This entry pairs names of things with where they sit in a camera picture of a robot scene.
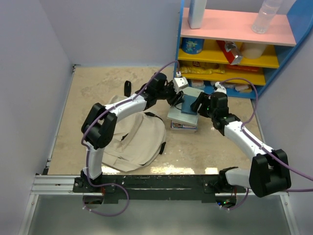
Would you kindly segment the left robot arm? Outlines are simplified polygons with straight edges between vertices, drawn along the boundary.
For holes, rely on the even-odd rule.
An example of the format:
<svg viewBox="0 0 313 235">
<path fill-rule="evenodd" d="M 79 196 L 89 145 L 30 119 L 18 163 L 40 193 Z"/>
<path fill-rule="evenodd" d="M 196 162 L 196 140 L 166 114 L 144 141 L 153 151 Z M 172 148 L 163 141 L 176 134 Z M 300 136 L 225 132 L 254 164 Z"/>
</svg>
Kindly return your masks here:
<svg viewBox="0 0 313 235">
<path fill-rule="evenodd" d="M 182 102 L 183 89 L 188 87 L 188 81 L 181 73 L 167 81 L 165 74 L 156 72 L 140 90 L 130 97 L 113 104 L 92 106 L 81 131 L 81 145 L 86 148 L 86 166 L 81 171 L 85 180 L 84 186 L 90 192 L 96 192 L 108 184 L 101 184 L 102 157 L 105 147 L 112 141 L 116 124 L 135 113 L 145 111 L 156 104 L 158 100 L 166 100 L 170 106 Z"/>
</svg>

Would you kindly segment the beige student backpack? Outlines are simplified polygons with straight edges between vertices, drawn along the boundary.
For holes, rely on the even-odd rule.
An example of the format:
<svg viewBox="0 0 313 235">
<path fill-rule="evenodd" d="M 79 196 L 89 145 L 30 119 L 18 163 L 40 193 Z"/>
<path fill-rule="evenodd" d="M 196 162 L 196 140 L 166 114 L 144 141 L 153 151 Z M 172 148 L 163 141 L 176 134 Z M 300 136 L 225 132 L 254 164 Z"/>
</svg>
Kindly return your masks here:
<svg viewBox="0 0 313 235">
<path fill-rule="evenodd" d="M 148 166 L 166 144 L 163 119 L 155 110 L 132 114 L 116 124 L 112 141 L 105 147 L 102 165 L 130 172 Z"/>
</svg>

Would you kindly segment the blue wallet notebook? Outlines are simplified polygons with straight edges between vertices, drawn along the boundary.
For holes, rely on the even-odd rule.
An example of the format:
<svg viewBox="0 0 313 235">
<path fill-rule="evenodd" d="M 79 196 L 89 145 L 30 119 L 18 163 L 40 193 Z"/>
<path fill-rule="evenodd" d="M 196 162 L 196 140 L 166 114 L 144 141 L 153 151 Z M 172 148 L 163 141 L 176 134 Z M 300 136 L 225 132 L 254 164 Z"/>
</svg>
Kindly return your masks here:
<svg viewBox="0 0 313 235">
<path fill-rule="evenodd" d="M 185 94 L 183 99 L 184 102 L 181 104 L 181 112 L 185 114 L 196 115 L 196 112 L 191 111 L 190 105 L 197 99 L 197 97 Z"/>
</svg>

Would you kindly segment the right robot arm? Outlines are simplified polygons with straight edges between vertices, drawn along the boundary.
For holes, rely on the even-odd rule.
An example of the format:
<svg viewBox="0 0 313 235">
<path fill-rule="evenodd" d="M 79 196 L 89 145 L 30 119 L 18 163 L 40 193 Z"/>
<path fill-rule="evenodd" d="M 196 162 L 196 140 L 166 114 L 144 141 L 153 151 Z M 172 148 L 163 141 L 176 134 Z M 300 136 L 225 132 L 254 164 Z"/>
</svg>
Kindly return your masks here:
<svg viewBox="0 0 313 235">
<path fill-rule="evenodd" d="M 287 154 L 282 149 L 274 150 L 248 131 L 240 119 L 229 112 L 225 93 L 201 92 L 191 109 L 210 118 L 213 127 L 235 143 L 251 161 L 248 170 L 238 167 L 220 170 L 218 187 L 221 191 L 230 192 L 235 186 L 241 186 L 251 189 L 258 197 L 265 197 L 291 187 Z"/>
</svg>

